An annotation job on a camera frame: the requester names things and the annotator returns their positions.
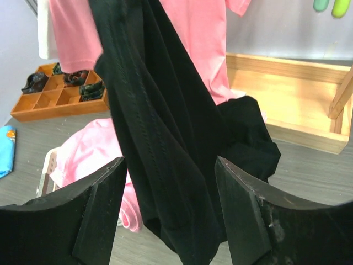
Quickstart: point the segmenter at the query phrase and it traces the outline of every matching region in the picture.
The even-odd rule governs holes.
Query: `gray wall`
[[[228,11],[229,52],[270,57],[353,59],[353,3],[341,19],[314,0],[252,0],[244,17]]]
[[[26,1],[0,0],[0,126],[21,95],[26,78],[38,65],[37,20]]]

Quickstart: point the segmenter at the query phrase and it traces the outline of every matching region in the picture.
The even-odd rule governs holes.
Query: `wooden compartment tray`
[[[227,54],[232,89],[254,97],[273,139],[339,154],[347,145],[351,95],[336,119],[328,117],[350,67]]]
[[[36,70],[44,72],[49,80],[42,92],[21,95],[11,111],[12,117],[24,122],[109,110],[106,89],[101,99],[82,101],[79,87],[65,87],[63,75],[52,75],[54,65],[42,65]],[[100,80],[94,71],[89,71],[85,84]]]

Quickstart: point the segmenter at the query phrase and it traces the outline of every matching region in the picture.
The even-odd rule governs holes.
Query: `wooden floor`
[[[60,146],[73,133],[108,113],[69,118],[9,123],[16,126],[15,169],[0,179],[0,205],[22,204],[35,198],[44,157],[49,149]],[[282,158],[270,184],[291,194],[316,202],[335,205],[353,200],[353,143],[340,155],[332,155],[285,142],[277,142]],[[178,256],[147,229],[134,234],[118,228],[111,264],[177,265]],[[222,244],[212,264],[231,264],[228,245]]]

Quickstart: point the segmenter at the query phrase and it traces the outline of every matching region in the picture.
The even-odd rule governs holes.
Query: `white garment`
[[[57,59],[58,52],[49,11],[49,0],[37,0],[37,24],[39,57],[47,60]]]

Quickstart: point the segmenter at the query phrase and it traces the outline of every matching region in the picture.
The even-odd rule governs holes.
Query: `wooden tray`
[[[267,113],[272,138],[335,154],[347,145],[351,96],[336,119],[328,112],[350,67],[227,54],[227,68],[231,88]]]
[[[11,111],[12,117],[18,121],[33,121],[109,110],[106,89],[102,99],[84,102],[79,87],[65,87],[63,75],[52,75],[54,65],[42,65],[36,70],[45,72],[48,82],[42,92],[22,94]],[[94,71],[89,71],[85,84],[100,80]]]

